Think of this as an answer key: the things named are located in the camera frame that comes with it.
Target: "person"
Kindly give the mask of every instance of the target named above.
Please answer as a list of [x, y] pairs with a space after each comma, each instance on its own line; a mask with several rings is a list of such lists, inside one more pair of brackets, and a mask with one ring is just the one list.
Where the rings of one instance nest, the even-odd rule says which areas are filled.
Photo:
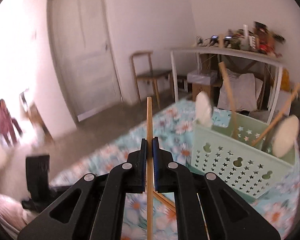
[[0, 135], [4, 137], [9, 147], [11, 146], [11, 142], [9, 141], [8, 133], [10, 134], [13, 145], [17, 144], [17, 138], [13, 129], [13, 124], [18, 130], [19, 135], [22, 136], [23, 131], [21, 130], [17, 120], [15, 118], [11, 118], [5, 101], [0, 99]]

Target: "green plastic basket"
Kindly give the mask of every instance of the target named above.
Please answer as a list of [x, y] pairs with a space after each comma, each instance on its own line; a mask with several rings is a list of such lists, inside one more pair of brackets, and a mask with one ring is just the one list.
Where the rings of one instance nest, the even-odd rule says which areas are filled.
[[200, 172], [213, 172], [229, 186], [252, 198], [258, 198], [293, 168], [294, 150], [284, 159], [261, 151], [264, 140], [250, 144], [268, 124], [237, 114], [238, 140], [231, 137], [233, 124], [227, 128], [208, 129], [194, 121], [191, 166]]

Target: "floral bedsheet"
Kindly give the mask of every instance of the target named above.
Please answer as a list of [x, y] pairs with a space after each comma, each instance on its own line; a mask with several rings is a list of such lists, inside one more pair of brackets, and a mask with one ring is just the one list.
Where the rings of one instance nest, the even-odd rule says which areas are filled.
[[[156, 114], [153, 119], [154, 136], [159, 138], [160, 148], [170, 151], [176, 162], [187, 166], [191, 163], [194, 118], [194, 102], [182, 100]], [[128, 134], [96, 150], [68, 170], [62, 171], [51, 184], [72, 185], [86, 173], [96, 175], [108, 173], [113, 167], [126, 162], [130, 152], [139, 150], [141, 139], [145, 137], [146, 122], [143, 122], [131, 129]], [[279, 231], [281, 238], [284, 239], [293, 224], [299, 193], [300, 157], [296, 151], [293, 171], [251, 205]], [[153, 214], [154, 239], [178, 239], [175, 213], [154, 199]], [[146, 228], [146, 193], [127, 194], [122, 239], [146, 239]]]

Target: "gray floor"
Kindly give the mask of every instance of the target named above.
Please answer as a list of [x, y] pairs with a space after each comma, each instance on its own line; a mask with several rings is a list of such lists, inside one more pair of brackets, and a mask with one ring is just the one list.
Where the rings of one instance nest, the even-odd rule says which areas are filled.
[[[159, 109], [153, 99], [153, 113]], [[171, 95], [161, 95], [162, 109], [173, 103]], [[80, 123], [77, 131], [56, 142], [33, 150], [19, 147], [11, 154], [4, 169], [0, 171], [0, 193], [21, 200], [28, 195], [26, 189], [25, 158], [29, 155], [50, 154], [50, 179], [95, 149], [125, 134], [146, 119], [146, 102], [135, 106], [119, 104]], [[300, 199], [295, 223], [300, 219]]]
[[[155, 98], [153, 114], [159, 111]], [[160, 94], [161, 109], [174, 103], [169, 92]], [[82, 157], [93, 153], [106, 143], [127, 133], [131, 128], [146, 120], [146, 101], [134, 106], [118, 104], [79, 123], [78, 129], [54, 143], [32, 149], [20, 145], [9, 155], [7, 165], [0, 171], [0, 193], [21, 200], [28, 196], [26, 187], [26, 157], [50, 154], [49, 179], [68, 168]]]

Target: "wooden stool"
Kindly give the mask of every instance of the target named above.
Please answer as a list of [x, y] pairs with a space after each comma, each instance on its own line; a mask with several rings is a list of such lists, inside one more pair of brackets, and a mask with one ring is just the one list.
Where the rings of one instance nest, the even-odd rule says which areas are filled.
[[[153, 93], [155, 93], [155, 95], [156, 95], [158, 108], [160, 109], [160, 98], [159, 98], [157, 80], [159, 78], [169, 76], [169, 78], [170, 78], [170, 89], [171, 89], [172, 97], [174, 98], [173, 77], [172, 77], [172, 70], [153, 70], [152, 69], [152, 62], [151, 62], [151, 54], [152, 53], [153, 53], [153, 51], [136, 51], [135, 53], [133, 53], [130, 56], [130, 61], [131, 61], [131, 67], [132, 67], [134, 81], [135, 81], [135, 84], [136, 84], [136, 91], [137, 91], [137, 94], [138, 94], [138, 97], [139, 97], [139, 102], [141, 102], [141, 98], [140, 98], [140, 92], [139, 92], [139, 87], [138, 87], [138, 80], [144, 80], [144, 81], [147, 81], [147, 82], [151, 82], [152, 87], [153, 87]], [[135, 56], [143, 56], [143, 55], [148, 55], [150, 72], [146, 72], [146, 73], [143, 73], [143, 74], [140, 74], [140, 75], [137, 76], [133, 58]]]

